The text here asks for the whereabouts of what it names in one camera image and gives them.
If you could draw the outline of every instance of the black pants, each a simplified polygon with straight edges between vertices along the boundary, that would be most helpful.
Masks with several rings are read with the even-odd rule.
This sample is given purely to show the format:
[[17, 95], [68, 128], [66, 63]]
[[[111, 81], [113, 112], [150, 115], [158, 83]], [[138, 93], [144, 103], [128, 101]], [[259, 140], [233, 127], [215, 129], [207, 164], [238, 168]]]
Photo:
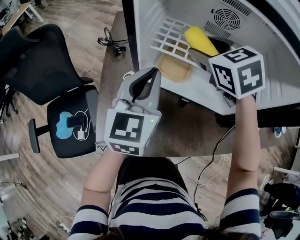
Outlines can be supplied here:
[[139, 178], [162, 178], [173, 181], [187, 190], [177, 165], [165, 157], [127, 157], [117, 177], [117, 187]]

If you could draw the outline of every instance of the chair seat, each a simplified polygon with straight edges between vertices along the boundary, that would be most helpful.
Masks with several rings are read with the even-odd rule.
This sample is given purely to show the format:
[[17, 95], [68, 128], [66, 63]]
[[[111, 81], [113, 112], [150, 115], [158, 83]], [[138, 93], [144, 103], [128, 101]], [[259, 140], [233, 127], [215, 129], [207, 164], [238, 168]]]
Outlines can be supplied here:
[[[86, 96], [93, 96], [92, 101], [93, 104], [90, 104], [91, 99], [87, 100]], [[94, 127], [96, 123], [95, 120], [91, 122], [90, 126], [90, 135], [85, 141], [79, 141], [75, 139], [73, 135], [67, 139], [59, 139], [56, 136], [56, 124], [60, 120], [60, 114], [62, 112], [69, 112], [72, 115], [75, 115], [78, 111], [85, 111], [88, 106], [93, 106], [93, 109], [88, 109], [86, 112], [89, 120], [90, 116], [94, 115], [94, 111], [97, 111], [97, 99], [98, 92], [95, 86], [82, 86], [70, 92], [67, 92], [57, 99], [53, 100], [47, 107], [47, 120], [49, 126], [49, 132], [51, 137], [51, 142], [55, 151], [55, 154], [59, 158], [73, 158], [77, 156], [81, 156], [84, 154], [88, 154], [95, 151], [95, 141], [96, 141], [96, 134], [94, 131]], [[86, 128], [86, 117], [84, 117], [85, 125], [82, 127], [83, 130]], [[74, 133], [77, 136], [77, 131], [80, 127], [74, 128]]]

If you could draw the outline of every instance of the navy and white striped shirt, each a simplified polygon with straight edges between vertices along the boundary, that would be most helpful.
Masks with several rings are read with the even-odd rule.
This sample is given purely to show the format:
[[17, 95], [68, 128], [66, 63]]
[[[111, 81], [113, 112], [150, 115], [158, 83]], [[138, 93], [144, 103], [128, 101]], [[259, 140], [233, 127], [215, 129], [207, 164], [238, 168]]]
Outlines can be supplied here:
[[[220, 225], [228, 232], [254, 233], [260, 238], [259, 198], [256, 189], [233, 194], [225, 202]], [[109, 227], [119, 227], [125, 239], [199, 239], [205, 223], [193, 201], [176, 183], [142, 178], [119, 185], [112, 218], [100, 207], [78, 209], [69, 240], [93, 240]]]

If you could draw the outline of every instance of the wooden floor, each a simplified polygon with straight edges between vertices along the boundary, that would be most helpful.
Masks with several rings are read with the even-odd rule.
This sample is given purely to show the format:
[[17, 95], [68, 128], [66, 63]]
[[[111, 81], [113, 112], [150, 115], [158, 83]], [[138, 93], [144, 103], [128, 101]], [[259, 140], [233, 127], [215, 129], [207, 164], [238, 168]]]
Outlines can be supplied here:
[[[37, 8], [45, 20], [44, 24], [54, 23], [61, 27], [78, 74], [93, 78], [97, 87], [105, 53], [105, 48], [97, 44], [97, 38], [104, 36], [104, 27], [110, 28], [115, 13], [120, 10], [120, 0], [52, 0], [48, 2], [47, 7]], [[24, 31], [29, 33], [38, 26], [40, 23], [33, 19]], [[58, 240], [66, 239], [67, 234], [53, 227], [56, 227], [55, 222], [60, 221], [62, 216], [75, 214], [84, 180], [99, 155], [92, 153], [72, 159], [58, 159], [48, 133], [39, 137], [41, 153], [32, 153], [27, 123], [31, 118], [35, 118], [38, 127], [45, 125], [46, 105], [38, 106], [20, 93], [16, 94], [14, 102], [19, 114], [12, 113], [11, 117], [6, 118], [5, 123], [0, 125], [0, 155], [19, 152], [20, 158], [0, 162], [0, 180], [23, 182], [36, 202], [27, 190], [18, 185], [15, 191], [2, 197], [7, 217], [9, 221], [26, 217], [29, 228], [38, 237], [48, 234]], [[287, 168], [291, 162], [298, 130], [288, 131], [289, 137], [282, 145], [262, 150], [259, 184], [267, 173], [271, 173], [276, 181], [282, 179], [282, 175], [273, 174], [272, 168]], [[202, 183], [217, 173], [224, 157], [225, 163], [220, 174], [207, 185], [199, 187], [196, 194], [196, 201], [210, 223], [220, 215], [225, 202], [231, 156], [216, 156], [215, 162], [204, 172], [201, 180]], [[177, 163], [182, 159], [172, 160]], [[193, 157], [179, 165], [187, 188], [190, 189], [189, 193], [193, 193], [198, 174], [210, 159], [210, 156]], [[72, 219], [63, 218], [62, 221], [71, 226]]]

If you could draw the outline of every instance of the open refrigerator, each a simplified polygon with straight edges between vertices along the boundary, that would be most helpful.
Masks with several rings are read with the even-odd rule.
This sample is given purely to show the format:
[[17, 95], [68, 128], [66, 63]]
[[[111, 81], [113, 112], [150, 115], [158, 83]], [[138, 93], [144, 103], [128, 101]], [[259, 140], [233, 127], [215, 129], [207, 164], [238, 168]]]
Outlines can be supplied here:
[[135, 71], [159, 67], [166, 55], [188, 64], [184, 81], [163, 73], [161, 87], [214, 111], [221, 126], [232, 126], [235, 106], [188, 54], [184, 32], [198, 26], [208, 36], [248, 45], [263, 55], [266, 88], [256, 96], [260, 127], [300, 126], [298, 0], [123, 0], [123, 9]]

